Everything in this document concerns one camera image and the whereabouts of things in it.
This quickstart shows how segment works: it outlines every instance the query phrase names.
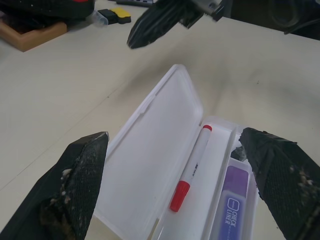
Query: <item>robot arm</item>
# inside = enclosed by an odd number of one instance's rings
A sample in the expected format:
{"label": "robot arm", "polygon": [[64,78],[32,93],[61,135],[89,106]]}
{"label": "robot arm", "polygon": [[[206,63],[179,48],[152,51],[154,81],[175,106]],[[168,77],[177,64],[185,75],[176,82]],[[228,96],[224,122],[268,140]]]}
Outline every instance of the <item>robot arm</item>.
{"label": "robot arm", "polygon": [[158,0],[136,21],[127,44],[131,49],[147,46],[177,23],[189,29],[204,14],[218,21],[227,3],[228,0]]}

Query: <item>red marker cap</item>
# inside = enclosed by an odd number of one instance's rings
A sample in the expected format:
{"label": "red marker cap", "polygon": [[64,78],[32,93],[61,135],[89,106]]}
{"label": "red marker cap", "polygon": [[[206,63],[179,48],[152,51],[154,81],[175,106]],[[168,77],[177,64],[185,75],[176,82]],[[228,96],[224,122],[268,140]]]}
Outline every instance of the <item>red marker cap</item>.
{"label": "red marker cap", "polygon": [[210,125],[204,125],[203,129],[209,129],[212,132],[212,127]]}
{"label": "red marker cap", "polygon": [[176,186],[176,190],[173,196],[173,199],[170,204],[170,209],[174,212],[178,212],[185,196],[187,195],[190,188],[190,184],[186,181],[179,181],[178,185]]}

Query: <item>marker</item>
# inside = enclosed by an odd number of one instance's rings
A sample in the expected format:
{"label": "marker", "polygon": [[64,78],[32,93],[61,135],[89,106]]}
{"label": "marker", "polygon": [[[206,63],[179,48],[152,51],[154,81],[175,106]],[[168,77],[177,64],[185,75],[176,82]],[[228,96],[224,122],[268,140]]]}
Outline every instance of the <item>marker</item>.
{"label": "marker", "polygon": [[193,147],[188,163],[183,170],[181,178],[176,186],[175,193],[170,204],[170,209],[174,212],[179,211],[185,196],[189,191],[192,179],[195,176],[199,163],[205,152],[211,132],[212,127],[209,125],[204,125],[200,131],[199,137]]}

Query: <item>white table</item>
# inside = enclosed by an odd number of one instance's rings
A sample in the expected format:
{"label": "white table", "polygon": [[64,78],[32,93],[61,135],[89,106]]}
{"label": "white table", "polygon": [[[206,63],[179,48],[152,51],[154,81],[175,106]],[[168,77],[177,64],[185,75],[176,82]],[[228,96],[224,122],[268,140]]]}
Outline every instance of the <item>white table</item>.
{"label": "white table", "polygon": [[[145,10],[123,8],[133,22]],[[69,143],[100,131],[112,139],[173,64],[187,67],[206,116],[297,141],[320,164],[318,41],[203,17],[130,50],[132,26],[90,25],[25,53],[0,41],[0,229]],[[86,239],[118,238],[93,218]],[[284,239],[261,200],[253,239]]]}

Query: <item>black device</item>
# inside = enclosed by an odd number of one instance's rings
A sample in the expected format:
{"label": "black device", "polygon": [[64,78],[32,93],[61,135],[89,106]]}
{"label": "black device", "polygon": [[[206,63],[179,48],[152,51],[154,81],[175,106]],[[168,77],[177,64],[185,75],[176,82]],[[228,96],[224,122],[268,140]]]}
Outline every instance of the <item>black device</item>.
{"label": "black device", "polygon": [[150,8],[154,4],[154,1],[153,0],[117,0],[116,4]]}
{"label": "black device", "polygon": [[109,9],[102,9],[102,10],[98,10],[98,12],[104,16],[106,19],[108,19],[108,25],[111,24],[117,24],[118,23],[118,16],[117,14],[115,14],[113,11],[109,10]]}
{"label": "black device", "polygon": [[296,142],[245,128],[240,142],[262,200],[287,240],[320,239],[320,167]]}
{"label": "black device", "polygon": [[1,240],[84,240],[96,206],[109,141],[98,132],[71,143],[33,186]]}

